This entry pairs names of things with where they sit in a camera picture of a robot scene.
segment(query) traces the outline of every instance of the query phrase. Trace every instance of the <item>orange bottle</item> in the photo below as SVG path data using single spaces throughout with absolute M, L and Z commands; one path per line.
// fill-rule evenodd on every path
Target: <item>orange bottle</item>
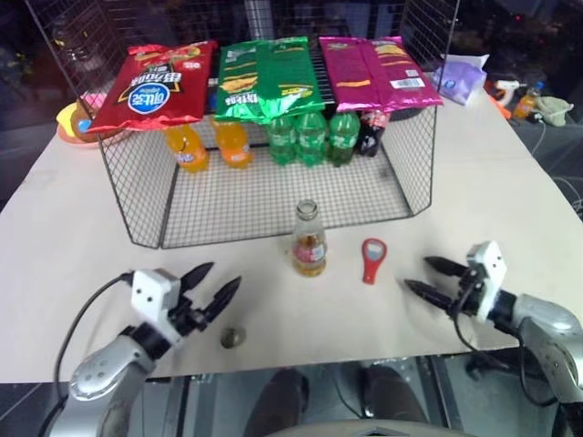
M 189 125 L 168 127 L 163 132 L 179 166 L 190 173 L 209 167 L 209 152 L 200 141 L 199 135 Z
M 542 82 L 537 82 L 536 85 L 529 88 L 527 94 L 520 99 L 512 116 L 514 118 L 526 118 L 535 108 L 537 97 L 540 96 L 540 90 L 543 88 Z
M 253 160 L 253 155 L 249 148 L 247 132 L 241 123 L 216 121 L 215 117 L 210 119 L 210 123 L 215 129 L 215 141 L 227 165 L 233 168 L 246 168 Z

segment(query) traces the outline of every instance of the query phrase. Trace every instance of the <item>table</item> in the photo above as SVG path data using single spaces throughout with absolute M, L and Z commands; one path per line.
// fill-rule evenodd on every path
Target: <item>table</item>
M 475 243 L 498 241 L 506 290 L 553 300 L 583 320 L 583 227 L 485 94 L 470 107 L 438 111 L 433 205 L 417 217 L 331 229 L 328 267 L 315 279 L 286 258 L 288 237 L 186 249 L 131 244 L 97 151 L 57 137 L 0 215 L 2 304 L 0 382 L 49 381 L 65 332 L 88 296 L 127 269 L 181 275 L 208 260 L 196 304 L 228 280 L 243 282 L 231 305 L 202 334 L 165 356 L 157 376 L 242 371 L 326 361 L 464 351 L 451 321 L 420 301 L 402 279 L 428 279 L 422 256 L 463 261 Z M 360 247 L 383 239 L 389 255 L 374 286 L 364 285 Z M 63 379 L 137 317 L 118 285 L 87 312 L 70 343 Z M 246 330 L 237 348 L 220 346 L 228 327 Z M 463 320 L 482 349 L 516 344 Z

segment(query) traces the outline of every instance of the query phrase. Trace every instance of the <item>metal grid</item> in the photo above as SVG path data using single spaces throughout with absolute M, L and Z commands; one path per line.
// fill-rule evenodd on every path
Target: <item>metal grid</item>
M 318 203 L 326 228 L 411 215 L 384 153 L 354 157 L 349 166 L 300 163 L 280 167 L 267 147 L 253 148 L 246 169 L 232 169 L 210 152 L 209 170 L 195 178 L 180 170 L 164 248 L 256 239 L 292 232 L 302 198 Z
M 333 102 L 317 36 L 374 38 L 401 35 L 426 71 L 443 63 L 458 0 L 26 0 L 37 25 L 78 97 L 107 92 L 132 45 L 169 46 L 202 39 L 222 45 L 249 38 L 307 35 L 321 94 Z M 82 41 L 71 55 L 54 44 L 55 29 Z M 218 71 L 213 63 L 213 74 Z M 93 98 L 87 99 L 91 106 Z M 326 113 L 333 112 L 333 106 Z M 101 151 L 128 234 L 148 247 L 178 247 L 289 232 L 293 204 L 312 197 L 326 226 L 349 226 L 417 214 L 431 204 L 433 108 L 389 124 L 386 154 L 356 158 L 350 166 L 273 165 L 268 149 L 254 148 L 246 170 L 227 168 L 211 151 L 210 169 L 179 170 L 160 133 L 133 133 Z M 208 148 L 214 133 L 195 128 Z M 264 144 L 261 127 L 247 126 L 252 144 Z

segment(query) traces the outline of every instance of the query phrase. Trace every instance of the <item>wire rack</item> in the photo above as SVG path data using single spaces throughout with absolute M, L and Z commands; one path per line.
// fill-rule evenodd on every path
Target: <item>wire rack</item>
M 89 110 L 113 84 L 128 46 L 215 39 L 308 36 L 322 98 L 334 111 L 318 36 L 401 35 L 425 71 L 443 64 L 459 0 L 26 0 L 47 45 Z M 67 47 L 56 44 L 65 38 Z M 218 56 L 212 74 L 218 72 Z M 130 239 L 151 248 L 256 239 L 291 232 L 294 206 L 313 198 L 328 228 L 403 219 L 431 205 L 436 109 L 394 114 L 375 158 L 341 168 L 271 162 L 262 127 L 245 125 L 254 160 L 228 168 L 207 119 L 192 125 L 210 150 L 210 167 L 191 175 L 177 166 L 160 132 L 100 142 Z

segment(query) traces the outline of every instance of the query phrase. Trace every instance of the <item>bottle label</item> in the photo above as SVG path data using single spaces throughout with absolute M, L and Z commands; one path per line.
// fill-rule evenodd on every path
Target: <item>bottle label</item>
M 332 143 L 333 147 L 337 148 L 353 148 L 354 144 L 356 144 L 356 135 L 338 135 L 338 134 L 331 134 L 330 135 L 330 142 Z
M 225 160 L 229 162 L 240 162 L 244 161 L 245 159 L 249 158 L 249 153 L 251 149 L 249 144 L 245 144 L 241 150 L 221 150 L 221 153 Z
M 382 111 L 365 112 L 361 115 L 361 122 L 369 126 L 386 128 L 389 124 L 389 116 Z
M 175 153 L 174 156 L 180 164 L 187 164 L 194 161 L 194 157 L 190 153 Z
M 320 149 L 324 143 L 325 134 L 322 132 L 318 135 L 302 135 L 300 134 L 300 146 L 306 148 Z
M 270 142 L 275 147 L 289 147 L 295 143 L 295 131 L 291 130 L 287 134 L 270 134 Z
M 322 261 L 325 255 L 326 248 L 323 244 L 319 244 L 313 248 L 306 248 L 300 244 L 296 244 L 293 248 L 293 256 L 300 262 L 310 263 Z

